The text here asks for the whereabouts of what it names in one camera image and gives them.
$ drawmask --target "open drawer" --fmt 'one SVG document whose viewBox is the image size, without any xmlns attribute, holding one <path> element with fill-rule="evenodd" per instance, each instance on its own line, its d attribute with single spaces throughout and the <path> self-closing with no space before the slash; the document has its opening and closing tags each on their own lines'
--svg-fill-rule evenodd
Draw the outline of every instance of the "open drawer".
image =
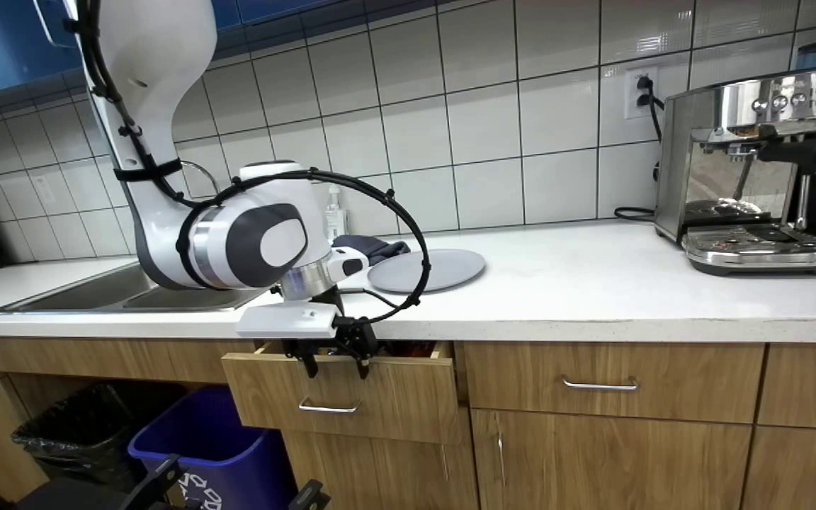
<svg viewBox="0 0 816 510">
<path fill-rule="evenodd" d="M 360 379 L 344 353 L 317 353 L 313 376 L 265 343 L 255 353 L 224 353 L 244 425 L 317 433 L 354 433 L 411 441 L 468 441 L 448 345 L 422 353 L 377 353 Z"/>
</svg>

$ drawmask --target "blue trash bin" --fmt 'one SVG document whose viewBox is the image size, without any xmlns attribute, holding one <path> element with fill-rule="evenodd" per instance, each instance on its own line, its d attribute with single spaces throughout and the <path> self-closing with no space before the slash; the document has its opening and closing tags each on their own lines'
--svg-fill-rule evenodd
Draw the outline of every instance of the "blue trash bin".
<svg viewBox="0 0 816 510">
<path fill-rule="evenodd" d="M 296 493 L 279 433 L 241 428 L 227 389 L 183 396 L 142 428 L 128 452 L 150 474 L 179 457 L 183 508 L 282 510 Z"/>
</svg>

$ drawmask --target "drawer handle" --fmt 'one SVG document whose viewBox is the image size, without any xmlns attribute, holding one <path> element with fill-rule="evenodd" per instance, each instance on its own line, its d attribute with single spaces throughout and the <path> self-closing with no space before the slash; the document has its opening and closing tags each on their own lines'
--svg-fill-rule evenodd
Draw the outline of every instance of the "drawer handle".
<svg viewBox="0 0 816 510">
<path fill-rule="evenodd" d="M 611 394 L 633 394 L 636 391 L 636 379 L 623 382 L 623 384 L 604 384 L 604 382 L 580 382 L 580 379 L 560 376 L 560 384 L 570 391 L 611 391 Z"/>
<path fill-rule="evenodd" d="M 351 416 L 351 413 L 357 413 L 357 406 L 337 407 L 337 406 L 310 406 L 310 403 L 300 403 L 296 410 L 300 410 L 300 413 L 334 413 L 334 416 Z"/>
</svg>

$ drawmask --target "black trash bin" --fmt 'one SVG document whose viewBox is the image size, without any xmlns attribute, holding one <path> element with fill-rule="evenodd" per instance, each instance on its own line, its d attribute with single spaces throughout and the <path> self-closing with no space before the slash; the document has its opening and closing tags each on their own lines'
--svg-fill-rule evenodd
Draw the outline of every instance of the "black trash bin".
<svg viewBox="0 0 816 510">
<path fill-rule="evenodd" d="M 123 452 L 130 437 L 180 394 L 174 384 L 91 384 L 17 428 L 10 438 L 48 479 L 130 491 L 147 474 Z"/>
</svg>

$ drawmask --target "white tile wall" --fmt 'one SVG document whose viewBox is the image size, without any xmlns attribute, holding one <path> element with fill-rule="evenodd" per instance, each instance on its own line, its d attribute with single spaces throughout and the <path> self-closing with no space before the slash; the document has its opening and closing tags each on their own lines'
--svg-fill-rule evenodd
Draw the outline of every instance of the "white tile wall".
<svg viewBox="0 0 816 510">
<path fill-rule="evenodd" d="M 639 74 L 672 95 L 785 70 L 808 43 L 816 0 L 456 0 L 215 63 L 172 125 L 221 187 L 300 158 L 394 190 L 424 230 L 611 217 L 653 203 Z M 368 197 L 343 206 L 351 231 L 395 230 Z M 20 261 L 133 253 L 87 95 L 0 110 L 0 223 Z"/>
</svg>

